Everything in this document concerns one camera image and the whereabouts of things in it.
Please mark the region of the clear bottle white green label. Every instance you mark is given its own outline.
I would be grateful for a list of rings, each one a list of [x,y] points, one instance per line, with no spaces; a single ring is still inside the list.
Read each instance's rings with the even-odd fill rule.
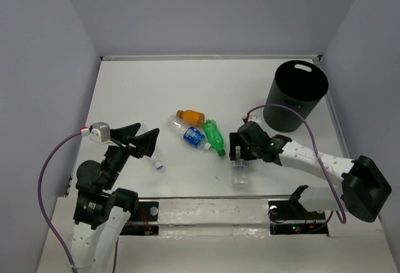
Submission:
[[[239,146],[235,148],[234,160],[231,161],[231,184],[240,189],[249,187],[249,161],[241,157]]]

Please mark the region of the clear bottle blue white cap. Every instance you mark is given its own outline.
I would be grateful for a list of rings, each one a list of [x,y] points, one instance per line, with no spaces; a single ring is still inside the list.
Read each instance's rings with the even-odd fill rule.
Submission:
[[[142,133],[146,133],[146,132],[150,131],[150,128],[148,128],[147,125],[142,123],[139,130],[140,130],[140,133],[142,134]],[[158,144],[156,144],[154,152],[153,152],[151,158],[148,158],[148,159],[149,159],[149,163],[156,170],[160,171],[164,167],[164,164],[163,164],[163,161],[162,161],[162,157],[161,157],[161,152],[159,150]]]

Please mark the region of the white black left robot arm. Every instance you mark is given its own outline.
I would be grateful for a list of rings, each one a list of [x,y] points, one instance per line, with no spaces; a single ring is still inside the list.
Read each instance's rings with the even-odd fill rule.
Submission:
[[[138,214],[137,192],[113,189],[130,157],[152,157],[160,130],[138,133],[141,124],[111,129],[97,122],[80,133],[98,144],[107,144],[101,162],[88,160],[76,172],[77,201],[71,243],[72,268],[77,272],[104,272],[113,247],[128,220]]]

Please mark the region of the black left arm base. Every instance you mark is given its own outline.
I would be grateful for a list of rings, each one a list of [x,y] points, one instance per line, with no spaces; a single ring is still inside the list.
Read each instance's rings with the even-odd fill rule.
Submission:
[[[159,202],[139,201],[139,208],[125,223],[121,236],[157,236]]]

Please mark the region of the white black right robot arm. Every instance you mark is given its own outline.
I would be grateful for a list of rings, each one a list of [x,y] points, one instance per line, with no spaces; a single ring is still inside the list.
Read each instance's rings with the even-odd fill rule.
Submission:
[[[366,156],[342,158],[315,152],[291,138],[269,136],[254,122],[244,123],[230,134],[232,148],[240,148],[245,161],[260,159],[277,166],[297,169],[328,183],[327,188],[300,185],[288,200],[295,218],[308,212],[348,212],[364,222],[374,222],[392,188],[374,161]]]

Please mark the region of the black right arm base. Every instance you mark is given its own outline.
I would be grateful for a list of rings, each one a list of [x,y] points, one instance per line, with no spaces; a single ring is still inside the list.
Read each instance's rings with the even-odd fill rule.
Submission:
[[[300,205],[301,194],[308,186],[298,187],[288,200],[268,202],[269,231],[272,236],[329,235],[325,213],[309,212]]]

